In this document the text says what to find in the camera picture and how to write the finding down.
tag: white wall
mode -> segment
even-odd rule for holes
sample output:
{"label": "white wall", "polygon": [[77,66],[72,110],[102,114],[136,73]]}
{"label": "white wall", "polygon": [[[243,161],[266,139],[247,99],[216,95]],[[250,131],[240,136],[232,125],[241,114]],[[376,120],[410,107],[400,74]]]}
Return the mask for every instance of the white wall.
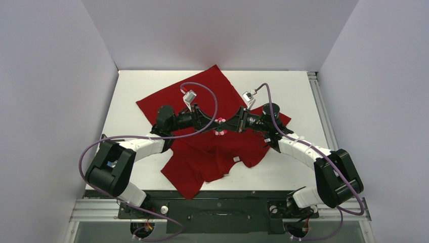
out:
{"label": "white wall", "polygon": [[0,242],[62,242],[116,79],[80,1],[0,3]]}
{"label": "white wall", "polygon": [[358,0],[83,0],[119,69],[319,70]]}
{"label": "white wall", "polygon": [[429,4],[360,0],[319,73],[377,242],[429,242]]}

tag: pink object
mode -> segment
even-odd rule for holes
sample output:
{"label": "pink object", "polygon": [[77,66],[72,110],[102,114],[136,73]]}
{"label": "pink object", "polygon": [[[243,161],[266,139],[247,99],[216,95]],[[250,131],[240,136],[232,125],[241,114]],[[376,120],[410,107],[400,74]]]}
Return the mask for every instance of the pink object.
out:
{"label": "pink object", "polygon": [[[215,119],[214,122],[221,124],[226,122],[226,120],[223,119],[222,117],[219,117],[218,119]],[[215,135],[225,135],[227,132],[228,132],[227,130],[222,130],[222,129],[214,130]]]}

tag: glass panel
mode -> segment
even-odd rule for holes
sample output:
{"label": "glass panel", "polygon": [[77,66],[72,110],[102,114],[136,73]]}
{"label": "glass panel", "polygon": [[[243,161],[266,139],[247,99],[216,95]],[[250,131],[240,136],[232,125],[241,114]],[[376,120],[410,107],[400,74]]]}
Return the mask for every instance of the glass panel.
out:
{"label": "glass panel", "polygon": [[[311,222],[310,232],[306,237],[322,237],[331,234],[338,228],[339,222]],[[156,239],[165,234],[166,223],[161,222],[156,224],[153,233],[147,239]],[[118,243],[129,242],[136,243],[138,241],[131,240],[130,223],[129,222],[80,222],[76,233],[74,243]],[[219,242],[289,242],[287,234],[268,235],[266,232],[253,232],[248,234],[181,234],[168,242],[185,243],[185,242],[204,242],[204,243],[219,243]],[[312,242],[349,242],[361,243],[365,242],[358,221],[345,221],[340,232],[328,239]]]}

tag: red cloth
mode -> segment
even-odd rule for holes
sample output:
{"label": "red cloth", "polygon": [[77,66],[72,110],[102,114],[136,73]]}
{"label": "red cloth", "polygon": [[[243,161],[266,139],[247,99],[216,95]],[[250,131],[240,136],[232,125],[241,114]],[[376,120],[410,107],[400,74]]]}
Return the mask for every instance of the red cloth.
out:
{"label": "red cloth", "polygon": [[[189,77],[181,82],[168,86],[143,100],[137,105],[143,111],[150,123],[154,124],[157,111],[162,105],[170,105],[175,113],[179,113],[185,104],[180,85],[184,82],[196,82],[211,89],[218,99],[218,113],[216,118],[229,119],[236,114],[240,106],[245,106],[240,95],[222,74],[217,66]],[[211,94],[199,86],[188,86],[197,93],[194,103],[201,110],[212,116],[215,111],[215,102]],[[252,110],[260,114],[262,107]],[[290,118],[280,114],[283,124],[288,124]],[[192,133],[193,128],[173,132],[175,136]],[[176,189],[186,199],[192,199],[200,190],[204,181],[210,182],[220,179],[235,164],[233,158],[238,156],[247,167],[257,165],[268,151],[263,138],[253,134],[252,130],[239,134],[229,131],[223,136],[216,136],[208,131],[192,137],[174,141],[171,149],[174,154],[161,172],[171,181]]]}

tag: white tabletop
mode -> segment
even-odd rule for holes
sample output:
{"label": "white tabletop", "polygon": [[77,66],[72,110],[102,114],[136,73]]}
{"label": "white tabletop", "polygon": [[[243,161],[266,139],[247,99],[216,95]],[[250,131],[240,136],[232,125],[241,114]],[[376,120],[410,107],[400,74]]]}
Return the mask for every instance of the white tabletop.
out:
{"label": "white tabletop", "polygon": [[[200,71],[123,70],[113,94],[104,124],[107,136],[147,135],[152,125],[138,108],[136,101],[179,82]],[[273,102],[291,117],[287,127],[306,140],[327,148],[322,124],[314,101],[307,73],[303,71],[223,71],[239,94],[268,83]],[[268,102],[262,88],[255,96],[259,107]],[[175,190],[161,173],[173,155],[171,149],[134,163],[131,181],[143,190]],[[270,149],[264,159],[249,169],[242,162],[235,164],[228,176],[204,183],[201,190],[294,190],[315,185],[314,172],[298,160]]]}

